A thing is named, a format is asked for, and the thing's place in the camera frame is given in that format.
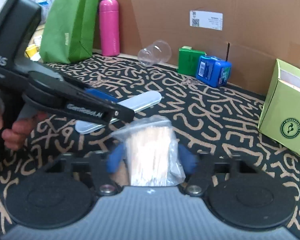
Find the round logo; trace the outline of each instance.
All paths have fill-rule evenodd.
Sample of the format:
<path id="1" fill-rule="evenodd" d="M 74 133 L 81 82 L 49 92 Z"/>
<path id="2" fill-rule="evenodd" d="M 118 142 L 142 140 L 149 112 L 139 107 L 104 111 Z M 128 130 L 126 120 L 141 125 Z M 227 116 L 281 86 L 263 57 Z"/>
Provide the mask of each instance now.
<path id="1" fill-rule="evenodd" d="M 281 123 L 280 133 L 287 139 L 293 139 L 300 133 L 300 122 L 295 118 L 288 118 Z"/>

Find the green bag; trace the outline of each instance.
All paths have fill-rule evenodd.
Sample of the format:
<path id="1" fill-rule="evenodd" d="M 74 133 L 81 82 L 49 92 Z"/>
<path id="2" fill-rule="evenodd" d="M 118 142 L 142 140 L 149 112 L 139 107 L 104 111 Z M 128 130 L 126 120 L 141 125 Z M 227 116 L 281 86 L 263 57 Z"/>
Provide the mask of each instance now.
<path id="1" fill-rule="evenodd" d="M 99 0 L 54 0 L 44 27 L 44 63 L 74 63 L 92 56 Z"/>

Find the cardboard wall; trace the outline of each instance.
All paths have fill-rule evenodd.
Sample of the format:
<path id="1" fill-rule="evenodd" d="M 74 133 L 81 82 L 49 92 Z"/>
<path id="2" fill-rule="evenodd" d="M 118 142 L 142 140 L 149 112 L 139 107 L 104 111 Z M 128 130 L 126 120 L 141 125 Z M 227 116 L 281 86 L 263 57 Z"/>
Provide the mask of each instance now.
<path id="1" fill-rule="evenodd" d="M 121 52 L 136 55 L 155 40 L 192 46 L 233 63 L 230 82 L 266 94 L 276 58 L 300 68 L 300 0 L 118 0 Z M 223 13 L 223 30 L 191 27 L 189 12 Z M 98 32 L 95 48 L 100 48 Z"/>

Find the human hand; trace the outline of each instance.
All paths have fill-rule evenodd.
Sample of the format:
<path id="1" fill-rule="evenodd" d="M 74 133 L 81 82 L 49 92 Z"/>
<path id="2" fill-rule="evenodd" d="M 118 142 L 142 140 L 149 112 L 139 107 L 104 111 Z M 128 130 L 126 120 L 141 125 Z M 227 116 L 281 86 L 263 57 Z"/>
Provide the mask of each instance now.
<path id="1" fill-rule="evenodd" d="M 45 120 L 46 118 L 46 113 L 38 112 L 37 115 L 32 118 L 26 118 L 16 121 L 11 129 L 5 129 L 2 132 L 4 145 L 14 151 L 21 149 L 25 143 L 26 138 L 29 136 L 37 123 Z M 0 130 L 2 129 L 2 127 L 3 120 L 0 111 Z"/>

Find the transparent plastic cup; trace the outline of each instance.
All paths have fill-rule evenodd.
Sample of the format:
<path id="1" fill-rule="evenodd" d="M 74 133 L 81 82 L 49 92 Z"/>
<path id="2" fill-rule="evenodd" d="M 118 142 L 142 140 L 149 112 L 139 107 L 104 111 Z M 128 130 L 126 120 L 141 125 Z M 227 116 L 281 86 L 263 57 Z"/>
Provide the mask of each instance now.
<path id="1" fill-rule="evenodd" d="M 150 46 L 142 49 L 138 53 L 139 62 L 146 67 L 154 64 L 166 63 L 171 58 L 171 48 L 165 41 L 155 41 Z"/>

